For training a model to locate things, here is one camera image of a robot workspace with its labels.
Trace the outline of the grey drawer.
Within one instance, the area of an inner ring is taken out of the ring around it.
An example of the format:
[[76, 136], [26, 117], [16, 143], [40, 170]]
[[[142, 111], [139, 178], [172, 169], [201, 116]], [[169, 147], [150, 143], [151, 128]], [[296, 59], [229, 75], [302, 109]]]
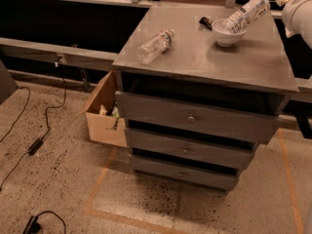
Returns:
[[278, 130], [278, 117], [117, 91], [120, 115], [128, 120], [207, 135], [267, 144]]
[[213, 172], [204, 172], [198, 169], [183, 167], [170, 162], [162, 162], [157, 159], [145, 158], [139, 155], [131, 155], [130, 162], [134, 170], [144, 173], [179, 179], [209, 187], [231, 190], [237, 183], [237, 178]]
[[125, 134], [127, 144], [132, 148], [224, 167], [245, 169], [254, 157], [252, 151], [244, 149], [150, 133], [144, 130], [127, 129]]

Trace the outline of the middle grey drawer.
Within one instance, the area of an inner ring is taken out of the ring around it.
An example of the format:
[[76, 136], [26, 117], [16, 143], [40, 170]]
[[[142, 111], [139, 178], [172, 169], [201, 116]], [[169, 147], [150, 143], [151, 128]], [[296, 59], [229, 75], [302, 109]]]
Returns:
[[150, 133], [144, 130], [127, 129], [125, 134], [127, 144], [132, 148], [224, 167], [245, 169], [254, 157], [252, 151], [244, 149]]

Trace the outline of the grey drawer cabinet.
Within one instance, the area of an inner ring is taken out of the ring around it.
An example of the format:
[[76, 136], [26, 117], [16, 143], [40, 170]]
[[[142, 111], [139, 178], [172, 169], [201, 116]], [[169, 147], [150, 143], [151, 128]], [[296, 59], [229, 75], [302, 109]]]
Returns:
[[[239, 43], [222, 48], [214, 40], [212, 32], [203, 28], [199, 20], [202, 17], [222, 19], [231, 13], [231, 10], [218, 6], [175, 3], [152, 6], [114, 61], [118, 77], [117, 91], [280, 119], [279, 115], [288, 103], [290, 94], [297, 93], [298, 87], [275, 22], [271, 15], [265, 15], [248, 28]], [[137, 48], [163, 29], [175, 32], [173, 44], [150, 63], [141, 63]], [[125, 121], [125, 131], [137, 129], [224, 145], [252, 151], [253, 156], [263, 144], [135, 120]], [[130, 149], [131, 155], [234, 176], [237, 180], [244, 170]]]

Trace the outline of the bottom grey drawer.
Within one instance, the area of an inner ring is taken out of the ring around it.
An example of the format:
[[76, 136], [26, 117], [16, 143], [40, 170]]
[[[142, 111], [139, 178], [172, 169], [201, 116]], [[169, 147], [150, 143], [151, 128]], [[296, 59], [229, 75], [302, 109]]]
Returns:
[[131, 155], [130, 162], [134, 170], [144, 173], [179, 179], [209, 187], [231, 190], [237, 183], [237, 178], [213, 172], [204, 172], [198, 169], [183, 167], [170, 162], [162, 162], [157, 159], [145, 158], [139, 155]]

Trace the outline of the grey metal railing beam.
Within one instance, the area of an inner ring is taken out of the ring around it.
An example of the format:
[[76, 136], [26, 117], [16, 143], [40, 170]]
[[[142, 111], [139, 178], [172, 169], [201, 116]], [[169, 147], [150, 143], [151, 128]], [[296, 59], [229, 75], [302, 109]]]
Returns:
[[45, 43], [0, 38], [3, 56], [31, 59], [68, 66], [109, 71], [117, 58], [115, 53], [65, 47]]

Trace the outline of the top grey drawer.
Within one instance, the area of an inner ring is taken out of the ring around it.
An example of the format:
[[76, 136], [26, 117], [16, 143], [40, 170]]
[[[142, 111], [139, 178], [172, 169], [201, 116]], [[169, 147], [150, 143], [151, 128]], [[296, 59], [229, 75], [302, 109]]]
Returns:
[[278, 117], [117, 91], [120, 115], [128, 120], [207, 135], [267, 144], [278, 130]]

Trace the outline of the open cardboard box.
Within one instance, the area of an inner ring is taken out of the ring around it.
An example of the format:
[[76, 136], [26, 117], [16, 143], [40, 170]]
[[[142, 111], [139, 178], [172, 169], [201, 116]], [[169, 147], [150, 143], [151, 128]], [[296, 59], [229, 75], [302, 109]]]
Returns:
[[115, 74], [110, 71], [97, 83], [77, 116], [86, 115], [90, 140], [126, 147], [125, 120], [118, 115], [115, 92]]

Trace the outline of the small black clip object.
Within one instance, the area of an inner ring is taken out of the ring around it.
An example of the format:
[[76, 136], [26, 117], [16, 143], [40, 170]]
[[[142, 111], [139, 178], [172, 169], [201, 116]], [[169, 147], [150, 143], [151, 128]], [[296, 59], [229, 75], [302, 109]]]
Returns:
[[205, 28], [207, 28], [208, 30], [211, 30], [212, 29], [212, 24], [213, 24], [213, 21], [211, 19], [208, 19], [206, 17], [202, 17], [200, 20], [199, 20], [199, 23], [204, 26]]

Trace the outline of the labelled plastic bottle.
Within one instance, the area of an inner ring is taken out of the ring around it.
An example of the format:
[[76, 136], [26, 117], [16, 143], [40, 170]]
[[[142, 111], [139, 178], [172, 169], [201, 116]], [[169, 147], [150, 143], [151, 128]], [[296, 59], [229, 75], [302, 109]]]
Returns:
[[225, 19], [222, 25], [230, 33], [237, 34], [246, 29], [251, 23], [264, 16], [269, 10], [269, 0], [250, 0]]

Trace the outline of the white ceramic bowl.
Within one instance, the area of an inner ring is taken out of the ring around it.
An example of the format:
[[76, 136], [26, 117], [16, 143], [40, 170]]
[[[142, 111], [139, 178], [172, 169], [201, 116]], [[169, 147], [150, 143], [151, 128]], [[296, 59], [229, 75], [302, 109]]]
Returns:
[[212, 23], [213, 38], [221, 47], [231, 47], [242, 40], [247, 32], [246, 29], [238, 33], [231, 33], [224, 25], [224, 19], [216, 19]]

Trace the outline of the clear plastic bottle lying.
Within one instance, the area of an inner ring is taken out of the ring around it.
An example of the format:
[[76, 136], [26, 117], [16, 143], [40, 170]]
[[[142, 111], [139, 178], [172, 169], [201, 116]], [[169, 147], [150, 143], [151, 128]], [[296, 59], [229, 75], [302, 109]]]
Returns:
[[141, 63], [149, 64], [173, 44], [175, 32], [172, 29], [163, 29], [157, 35], [137, 48], [136, 54]]

